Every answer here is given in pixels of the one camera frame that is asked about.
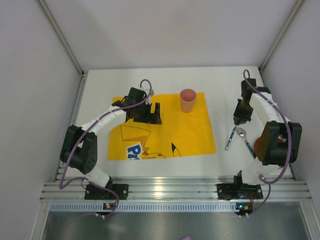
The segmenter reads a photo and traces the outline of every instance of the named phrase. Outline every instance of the cartoon character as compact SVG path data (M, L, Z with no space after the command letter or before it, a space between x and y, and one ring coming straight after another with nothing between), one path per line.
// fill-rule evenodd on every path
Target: cartoon character
M142 128L121 125L122 141L139 142L126 148L126 158L129 160L139 159L165 159L166 157L158 152L149 153L149 148L146 143L149 139L151 132ZM181 157L177 147L171 143L172 156L174 158Z

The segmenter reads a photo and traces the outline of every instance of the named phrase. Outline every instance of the white wall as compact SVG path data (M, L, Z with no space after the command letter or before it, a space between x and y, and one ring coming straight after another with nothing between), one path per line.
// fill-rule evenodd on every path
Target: white wall
M85 69L259 66L296 0L47 0Z
M280 108L302 125L294 168L320 213L320 1L307 0L267 66L264 79Z
M52 180L79 75L34 0L0 7L0 235L31 233Z

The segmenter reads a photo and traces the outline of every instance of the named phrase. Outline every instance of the white table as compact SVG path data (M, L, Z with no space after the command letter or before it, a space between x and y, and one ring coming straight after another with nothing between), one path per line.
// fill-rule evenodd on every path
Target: white table
M256 66L188 67L90 70L78 112L80 126L101 115L112 98L125 96L142 79L149 79L155 94L175 94L186 88L204 92L216 146L215 154L148 160L107 160L109 136L98 135L98 164L112 177L226 177L236 175L253 160L244 141L234 136L225 145L234 126L233 113L241 98L243 70L250 71L258 86L262 80ZM253 112L251 122L241 126L251 145L260 137L263 125ZM277 176L280 170L272 172ZM68 177L79 176L72 168ZM292 176L288 169L285 176Z

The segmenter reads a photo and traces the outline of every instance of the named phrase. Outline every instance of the yellow mat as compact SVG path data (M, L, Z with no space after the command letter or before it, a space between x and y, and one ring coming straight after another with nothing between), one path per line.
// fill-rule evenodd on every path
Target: yellow mat
M112 102L122 98L114 97ZM179 94L154 95L152 103L156 102L160 103L162 125L130 119L115 127L109 135L108 160L177 158L216 152L203 92L197 93L190 113L181 111Z

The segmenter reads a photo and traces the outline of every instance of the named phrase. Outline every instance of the cable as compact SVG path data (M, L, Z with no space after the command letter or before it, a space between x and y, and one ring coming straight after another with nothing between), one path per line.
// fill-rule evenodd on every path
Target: cable
M91 185L93 185L93 186L95 186L95 187L97 187L97 188L100 188L100 189L102 189L102 190L104 190L104 191L107 191L107 192L113 194L113 195L115 196L115 199L116 199L116 201L115 201L115 207L114 207L114 209L110 212L110 214L107 215L108 217L110 217L110 216L115 212L115 210L117 209L117 207L118 207L118 205L119 205L119 201L120 201L120 200L119 200L119 196L118 196L114 191L112 191L111 189L105 188L105 187L103 187L103 186L99 186L99 185L95 184L94 182L90 181L88 178L86 178L86 177L84 177L84 176L74 177L74 178L72 178L71 180L69 180L66 184L64 184L65 177L66 177L66 173L67 173L67 169L68 169L68 166L69 166L69 164L70 164L70 162L71 162L72 157L73 157L74 154L75 154L75 151L76 151L78 145L82 142L82 140L84 139L84 137L86 136L86 134L87 134L95 125L97 125L97 123L98 123L99 121L101 121L105 116L107 116L107 115L109 115L109 114L111 114L111 113L114 113L114 112L120 111L120 110L126 110L126 109L135 108L135 107L143 104L144 102L146 102L146 100L147 100L147 99L151 96L151 94L152 94L152 85L151 85L151 82L150 82L148 79L143 79L143 80L140 82L140 86L142 86L142 83L143 83L143 82L148 82L149 87L150 87L149 94L148 94L148 96L147 96L146 98L144 98L141 102L138 102L138 103L136 103L136 104L134 104L134 105L116 108L116 109L114 109L114 110L111 110L111 111L108 111L108 112L104 113L104 114L101 115L101 116L98 118L98 120L96 120L86 131L84 131L84 133L83 133L83 134L79 137L79 139L76 141L76 143L74 144L74 146L73 146L73 148L72 148L72 150L71 150L71 152L70 152L70 155L69 155L69 157L68 157L68 159L67 159L67 161L66 161L66 163L65 163L65 167L64 167L64 170L63 170L63 173L62 173L62 177L61 177L61 180L60 180L60 184L59 184L59 188L60 188L60 189L64 189L66 186L68 186L71 182L73 182L73 181L75 181L75 180L87 180Z
M254 202L255 202L254 195L250 193L250 204L252 207L254 207Z
M283 175L285 174L286 170L287 170L287 167L289 166L289 162L290 162L290 157L291 157L291 145L292 145L292 136L291 136L291 130L290 130L290 127L289 127L289 124L288 124L288 121L286 120L286 117L285 115L281 112L281 110L274 104L274 102L270 101L268 98L266 98L261 92L259 92L254 86L252 86L252 84L248 81L247 77L246 77L246 73L248 74L248 78L250 79L250 72L248 69L245 69L243 71L243 77L244 77L244 80L245 82L249 85L249 87L255 92L257 93L260 97L262 97L264 100L266 100L281 116L282 120L283 120L283 123L285 125L285 128L286 128L286 131L287 131L287 134L288 134L288 149L287 149L287 152L286 152L286 159L285 159L285 162L284 162L284 165L283 165L283 168L282 168L282 171L280 172L279 176L277 176L274 180L272 181L266 181L265 180L265 177L260 174L259 175L259 178L260 180L265 183L265 184L274 184L276 182L278 182L282 177Z
M84 190L87 190L87 189L84 187L83 182L84 182L84 179L81 180L81 187L82 187Z

